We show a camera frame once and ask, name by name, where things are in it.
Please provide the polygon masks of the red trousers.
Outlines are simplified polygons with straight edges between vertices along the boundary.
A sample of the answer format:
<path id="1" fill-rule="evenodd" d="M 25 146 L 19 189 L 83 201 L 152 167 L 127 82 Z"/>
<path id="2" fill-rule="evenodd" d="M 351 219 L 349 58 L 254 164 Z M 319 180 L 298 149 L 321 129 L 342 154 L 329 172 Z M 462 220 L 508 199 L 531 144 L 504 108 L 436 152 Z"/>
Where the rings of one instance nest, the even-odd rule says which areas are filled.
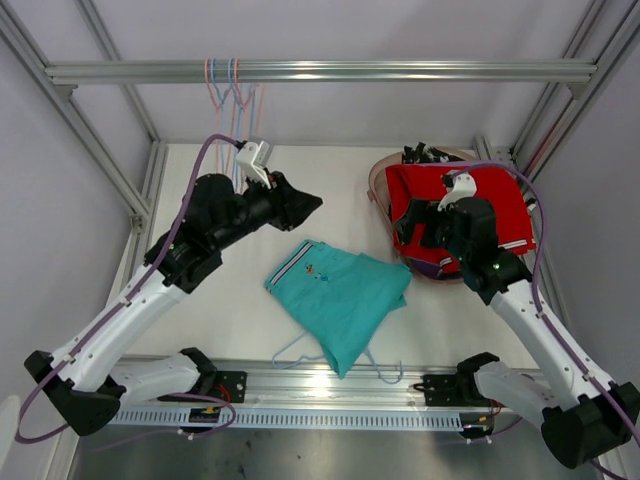
<path id="1" fill-rule="evenodd" d="M 450 171 L 469 167 L 470 163 L 400 164 L 385 170 L 391 197 L 391 221 L 394 222 L 408 207 L 412 199 L 424 199 L 438 203 L 446 194 L 442 177 Z M 516 255 L 524 255 L 535 248 L 529 211 L 516 180 L 506 171 L 480 168 L 470 172 L 475 179 L 478 198 L 488 200 L 497 217 L 498 244 Z M 398 250 L 395 234 L 393 245 Z M 425 258 L 428 251 L 414 247 L 411 257 Z"/>

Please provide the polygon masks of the lilac trousers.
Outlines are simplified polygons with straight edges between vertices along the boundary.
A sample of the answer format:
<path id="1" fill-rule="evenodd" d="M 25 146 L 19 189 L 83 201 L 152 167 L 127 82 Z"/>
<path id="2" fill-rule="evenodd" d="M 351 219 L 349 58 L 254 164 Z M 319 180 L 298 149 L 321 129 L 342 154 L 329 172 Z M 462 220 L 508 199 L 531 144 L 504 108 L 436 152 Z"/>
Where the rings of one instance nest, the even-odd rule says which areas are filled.
<path id="1" fill-rule="evenodd" d="M 434 281 L 461 280 L 459 265 L 447 253 L 428 251 L 425 258 L 406 257 L 407 265 L 417 275 Z"/>

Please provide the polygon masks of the black white patterned trousers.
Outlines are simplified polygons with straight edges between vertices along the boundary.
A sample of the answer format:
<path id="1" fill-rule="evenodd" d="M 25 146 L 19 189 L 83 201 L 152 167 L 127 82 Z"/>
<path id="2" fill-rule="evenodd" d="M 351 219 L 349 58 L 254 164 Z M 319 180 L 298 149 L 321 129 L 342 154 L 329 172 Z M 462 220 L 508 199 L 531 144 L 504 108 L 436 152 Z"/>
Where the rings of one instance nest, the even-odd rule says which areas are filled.
<path id="1" fill-rule="evenodd" d="M 428 146 L 423 142 L 418 142 L 415 147 L 405 146 L 402 152 L 402 164 L 432 164 L 463 162 L 464 159 L 458 155 L 447 153 L 433 146 Z"/>

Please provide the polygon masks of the teal trousers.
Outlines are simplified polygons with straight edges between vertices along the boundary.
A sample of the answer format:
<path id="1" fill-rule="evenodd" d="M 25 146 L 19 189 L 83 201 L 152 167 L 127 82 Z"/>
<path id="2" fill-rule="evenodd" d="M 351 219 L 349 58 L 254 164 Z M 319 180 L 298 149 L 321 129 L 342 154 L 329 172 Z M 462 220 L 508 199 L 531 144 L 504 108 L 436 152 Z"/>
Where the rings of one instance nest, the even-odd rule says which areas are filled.
<path id="1" fill-rule="evenodd" d="M 344 378 L 387 315 L 406 305 L 411 280 L 404 265 L 307 239 L 267 276 L 264 288 Z"/>

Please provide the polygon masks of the light blue wire hanger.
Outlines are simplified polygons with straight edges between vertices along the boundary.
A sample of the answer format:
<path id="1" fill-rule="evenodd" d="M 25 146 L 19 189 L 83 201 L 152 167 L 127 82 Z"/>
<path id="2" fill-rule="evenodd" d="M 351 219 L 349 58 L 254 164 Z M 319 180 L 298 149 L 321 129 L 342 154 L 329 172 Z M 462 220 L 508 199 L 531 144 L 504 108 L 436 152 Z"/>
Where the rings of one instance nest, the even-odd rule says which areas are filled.
<path id="1" fill-rule="evenodd" d="M 233 97 L 231 93 L 231 89 L 228 84 L 227 79 L 227 64 L 228 61 L 222 62 L 216 58 L 211 58 L 215 61 L 214 67 L 214 75 L 216 84 L 223 96 L 224 100 L 224 108 L 223 108 L 223 120 L 222 120 L 222 132 L 225 134 L 232 135 L 232 113 L 233 113 Z"/>

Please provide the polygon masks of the salmon pink wire hanger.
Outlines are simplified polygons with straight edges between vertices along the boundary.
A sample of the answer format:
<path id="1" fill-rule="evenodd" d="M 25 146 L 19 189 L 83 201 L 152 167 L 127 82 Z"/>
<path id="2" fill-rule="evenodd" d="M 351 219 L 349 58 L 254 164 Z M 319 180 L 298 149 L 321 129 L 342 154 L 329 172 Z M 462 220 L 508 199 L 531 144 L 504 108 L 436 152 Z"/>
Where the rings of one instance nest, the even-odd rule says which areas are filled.
<path id="1" fill-rule="evenodd" d="M 235 103 L 238 108 L 238 133 L 241 139 L 248 139 L 258 129 L 264 97 L 264 85 L 261 83 L 241 83 L 239 75 L 240 60 L 231 63 L 232 87 L 235 91 Z"/>

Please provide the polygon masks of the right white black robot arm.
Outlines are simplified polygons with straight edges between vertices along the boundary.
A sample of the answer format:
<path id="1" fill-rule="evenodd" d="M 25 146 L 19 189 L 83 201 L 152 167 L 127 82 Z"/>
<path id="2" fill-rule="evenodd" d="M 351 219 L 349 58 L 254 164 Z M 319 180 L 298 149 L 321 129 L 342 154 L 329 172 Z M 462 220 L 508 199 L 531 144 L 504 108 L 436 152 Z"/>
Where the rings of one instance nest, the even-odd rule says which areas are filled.
<path id="1" fill-rule="evenodd" d="M 639 390 L 617 383 L 577 344 L 540 296 L 525 263 L 498 243 L 489 201 L 413 199 L 394 223 L 408 243 L 446 250 L 459 263 L 465 285 L 516 334 L 548 383 L 542 387 L 499 360 L 460 374 L 456 395 L 467 404 L 496 400 L 536 426 L 563 466 L 574 469 L 638 439 Z"/>

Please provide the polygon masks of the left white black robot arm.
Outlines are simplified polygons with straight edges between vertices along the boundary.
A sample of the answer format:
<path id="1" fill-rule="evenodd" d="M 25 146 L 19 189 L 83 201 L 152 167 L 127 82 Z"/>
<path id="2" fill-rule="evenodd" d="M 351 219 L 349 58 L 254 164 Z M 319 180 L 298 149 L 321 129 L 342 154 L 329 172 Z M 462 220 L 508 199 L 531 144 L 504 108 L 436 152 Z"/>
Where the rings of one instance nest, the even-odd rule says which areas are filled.
<path id="1" fill-rule="evenodd" d="M 119 369 L 123 354 L 155 321 L 184 301 L 222 264 L 222 252 L 264 225 L 291 231 L 321 205 L 275 171 L 235 192 L 223 174 L 190 181 L 171 229 L 146 253 L 130 283 L 81 333 L 53 352 L 34 351 L 24 366 L 79 436 L 106 426 L 131 403 L 152 399 L 203 401 L 218 370 L 198 348 Z"/>

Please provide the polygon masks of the translucent brown plastic basin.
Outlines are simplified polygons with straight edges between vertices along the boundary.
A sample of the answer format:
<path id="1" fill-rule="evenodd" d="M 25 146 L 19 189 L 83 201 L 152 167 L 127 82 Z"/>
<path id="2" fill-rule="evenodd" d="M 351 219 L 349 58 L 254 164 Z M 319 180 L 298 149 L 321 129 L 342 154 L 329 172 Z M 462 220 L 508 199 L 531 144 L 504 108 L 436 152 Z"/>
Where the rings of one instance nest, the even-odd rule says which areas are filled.
<path id="1" fill-rule="evenodd" d="M 436 148 L 441 149 L 447 153 L 452 153 L 454 155 L 458 155 L 460 157 L 462 157 L 464 159 L 463 162 L 453 162 L 454 164 L 457 163 L 469 163 L 469 162 L 476 162 L 477 159 L 472 156 L 471 154 L 469 154 L 466 151 L 463 150 L 459 150 L 453 147 L 441 147 L 441 146 L 436 146 Z M 375 204 L 380 212 L 380 215 L 382 217 L 383 223 L 386 227 L 387 232 L 390 235 L 393 235 L 394 233 L 394 229 L 393 229 L 393 225 L 392 225 L 392 221 L 391 221 L 391 197 L 390 197 L 390 193 L 389 193 L 389 188 L 388 188 L 388 182 L 386 179 L 386 174 L 385 174 L 385 170 L 388 167 L 394 166 L 394 165 L 400 165 L 401 160 L 402 160 L 402 152 L 397 152 L 397 153 L 393 153 L 389 156 L 386 156 L 385 158 L 379 160 L 369 171 L 369 175 L 368 175 L 368 191 L 367 191 L 367 196 L 369 198 L 369 201 L 373 204 Z M 461 283 L 461 280 L 454 280 L 454 281 L 434 281 L 434 280 L 430 280 L 427 278 L 422 277 L 421 275 L 417 275 L 416 273 L 414 273 L 410 267 L 407 265 L 406 260 L 405 260 L 405 256 L 401 255 L 399 253 L 399 251 L 394 247 L 391 246 L 391 252 L 392 255 L 394 257 L 395 260 L 398 260 L 400 262 L 402 262 L 403 264 L 405 264 L 409 270 L 411 271 L 411 273 L 414 275 L 414 277 L 418 280 L 421 281 L 432 281 L 432 282 L 438 282 L 438 283 Z"/>

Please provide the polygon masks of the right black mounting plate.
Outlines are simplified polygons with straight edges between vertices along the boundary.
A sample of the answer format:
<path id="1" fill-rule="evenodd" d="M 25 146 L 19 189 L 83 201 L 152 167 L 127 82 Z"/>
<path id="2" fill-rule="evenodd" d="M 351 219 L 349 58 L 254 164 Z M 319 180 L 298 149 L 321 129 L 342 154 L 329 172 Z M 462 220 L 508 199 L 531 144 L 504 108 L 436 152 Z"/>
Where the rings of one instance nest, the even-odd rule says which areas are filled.
<path id="1" fill-rule="evenodd" d="M 425 374 L 411 388 L 423 394 L 427 406 L 465 407 L 485 403 L 471 377 L 465 374 Z"/>

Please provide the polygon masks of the black mounting plate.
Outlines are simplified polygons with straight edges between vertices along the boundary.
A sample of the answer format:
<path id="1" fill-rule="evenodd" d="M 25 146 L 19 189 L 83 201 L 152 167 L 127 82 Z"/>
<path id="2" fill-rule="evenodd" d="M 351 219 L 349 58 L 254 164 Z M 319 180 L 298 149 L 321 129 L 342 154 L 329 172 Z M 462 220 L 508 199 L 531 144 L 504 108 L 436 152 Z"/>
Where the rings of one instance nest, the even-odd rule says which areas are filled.
<path id="1" fill-rule="evenodd" d="M 248 374 L 245 371 L 218 371 L 203 381 L 198 392 L 228 403 L 242 404 L 247 393 L 247 380 Z"/>
<path id="2" fill-rule="evenodd" d="M 411 388 L 423 394 L 427 406 L 465 407 L 485 403 L 471 377 L 465 374 L 425 374 Z"/>

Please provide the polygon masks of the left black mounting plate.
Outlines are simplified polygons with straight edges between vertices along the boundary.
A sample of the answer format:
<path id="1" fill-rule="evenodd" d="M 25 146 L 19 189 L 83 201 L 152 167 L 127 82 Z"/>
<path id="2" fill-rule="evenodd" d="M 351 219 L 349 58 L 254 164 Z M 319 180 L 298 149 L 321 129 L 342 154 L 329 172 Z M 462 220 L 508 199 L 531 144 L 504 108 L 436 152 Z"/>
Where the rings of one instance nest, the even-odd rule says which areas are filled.
<path id="1" fill-rule="evenodd" d="M 218 371 L 203 381 L 198 392 L 228 403 L 242 404 L 247 393 L 247 380 L 248 374 L 245 371 Z"/>

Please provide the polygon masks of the aluminium hanging rail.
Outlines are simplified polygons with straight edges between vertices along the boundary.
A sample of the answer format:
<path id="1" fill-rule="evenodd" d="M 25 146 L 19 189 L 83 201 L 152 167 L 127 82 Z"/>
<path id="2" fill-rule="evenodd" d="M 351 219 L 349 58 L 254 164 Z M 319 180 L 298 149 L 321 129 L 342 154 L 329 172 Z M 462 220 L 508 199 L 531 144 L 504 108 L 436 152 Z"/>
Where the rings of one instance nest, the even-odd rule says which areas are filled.
<path id="1" fill-rule="evenodd" d="M 541 82 L 585 84 L 592 61 L 552 60 L 161 60 L 52 63 L 56 85 L 219 82 Z"/>

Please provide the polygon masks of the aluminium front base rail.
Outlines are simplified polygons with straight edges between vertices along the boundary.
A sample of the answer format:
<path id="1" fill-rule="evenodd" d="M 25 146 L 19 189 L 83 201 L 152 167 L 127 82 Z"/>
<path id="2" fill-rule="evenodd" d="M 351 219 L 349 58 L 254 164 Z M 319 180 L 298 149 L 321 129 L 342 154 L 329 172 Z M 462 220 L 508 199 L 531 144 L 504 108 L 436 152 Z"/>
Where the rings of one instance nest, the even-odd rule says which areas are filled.
<path id="1" fill-rule="evenodd" d="M 412 388 L 425 374 L 453 374 L 454 366 L 406 366 L 401 382 L 389 385 L 365 364 L 344 379 L 325 364 L 303 363 L 276 369 L 268 361 L 214 359 L 220 370 L 248 374 L 245 407 L 313 410 L 409 410 L 425 407 L 424 395 Z"/>

